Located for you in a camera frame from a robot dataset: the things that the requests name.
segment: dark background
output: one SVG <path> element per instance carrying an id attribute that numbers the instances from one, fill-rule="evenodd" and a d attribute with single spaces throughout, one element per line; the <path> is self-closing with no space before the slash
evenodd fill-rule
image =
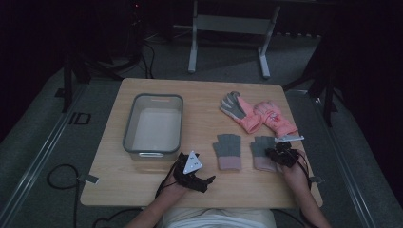
<path id="1" fill-rule="evenodd" d="M 403 3 L 344 1 L 343 6 L 288 3 L 281 8 L 276 32 L 323 36 L 310 63 L 332 66 L 336 86 L 361 127 L 396 197 L 403 201 L 403 155 L 400 136 L 402 93 Z M 135 16 L 172 36 L 172 25 L 191 25 L 189 0 L 142 1 L 133 15 L 133 1 L 0 2 L 0 140 L 24 114 L 47 79 L 63 66 L 67 50 L 83 51 L 98 61 L 138 51 L 130 24 Z M 231 15 L 266 16 L 264 9 L 234 5 L 215 8 L 206 1 L 201 10 Z"/>

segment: white metal frame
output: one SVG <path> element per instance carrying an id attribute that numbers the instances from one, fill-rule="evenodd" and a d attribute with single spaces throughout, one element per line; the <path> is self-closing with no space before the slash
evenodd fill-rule
<path id="1" fill-rule="evenodd" d="M 190 49 L 189 73 L 196 72 L 196 62 L 198 55 L 198 30 L 214 30 L 225 32 L 239 32 L 257 35 L 265 35 L 264 44 L 258 48 L 261 72 L 264 78 L 270 78 L 270 70 L 267 64 L 266 51 L 270 39 L 273 35 L 280 6 L 275 7 L 272 18 L 239 18 L 198 14 L 198 0 L 193 3 L 193 27 L 192 27 L 192 47 Z"/>

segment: glove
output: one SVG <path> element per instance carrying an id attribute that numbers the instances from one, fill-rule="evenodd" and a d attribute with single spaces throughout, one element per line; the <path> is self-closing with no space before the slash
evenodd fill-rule
<path id="1" fill-rule="evenodd" d="M 267 148 L 274 148 L 275 144 L 275 138 L 266 136 L 255 137 L 255 142 L 251 142 L 253 164 L 256 169 L 278 172 L 277 164 L 266 155 L 265 151 Z"/>
<path id="2" fill-rule="evenodd" d="M 281 115 L 281 110 L 273 102 L 261 102 L 254 107 L 256 115 L 272 129 L 278 138 L 297 131 L 297 128 Z"/>
<path id="3" fill-rule="evenodd" d="M 234 134 L 218 135 L 219 142 L 213 148 L 219 161 L 220 170 L 240 170 L 240 136 Z"/>
<path id="4" fill-rule="evenodd" d="M 222 99 L 220 110 L 234 119 L 249 134 L 258 131 L 261 127 L 260 115 L 256 115 L 253 107 L 245 102 L 236 91 L 228 93 Z"/>

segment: pink glove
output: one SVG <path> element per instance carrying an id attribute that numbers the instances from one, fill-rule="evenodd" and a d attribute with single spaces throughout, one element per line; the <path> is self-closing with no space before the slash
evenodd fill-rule
<path id="1" fill-rule="evenodd" d="M 260 115 L 263 123 L 280 138 L 297 131 L 297 128 L 281 115 L 281 110 L 273 102 L 261 102 L 254 107 L 256 115 Z"/>
<path id="2" fill-rule="evenodd" d="M 249 134 L 258 131 L 262 121 L 251 105 L 245 102 L 238 92 L 228 93 L 221 101 L 220 110 L 234 119 Z"/>

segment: forearm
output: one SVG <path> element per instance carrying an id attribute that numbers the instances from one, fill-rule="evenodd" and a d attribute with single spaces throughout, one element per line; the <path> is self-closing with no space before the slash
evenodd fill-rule
<path id="1" fill-rule="evenodd" d="M 179 199 L 162 192 L 151 202 L 136 218 L 131 220 L 125 228 L 152 228 L 163 214 L 171 208 Z"/>
<path id="2" fill-rule="evenodd" d="M 317 202 L 315 201 L 310 191 L 304 193 L 296 193 L 296 197 L 300 210 L 308 221 L 319 228 L 332 227 L 323 215 L 320 208 L 317 206 Z"/>

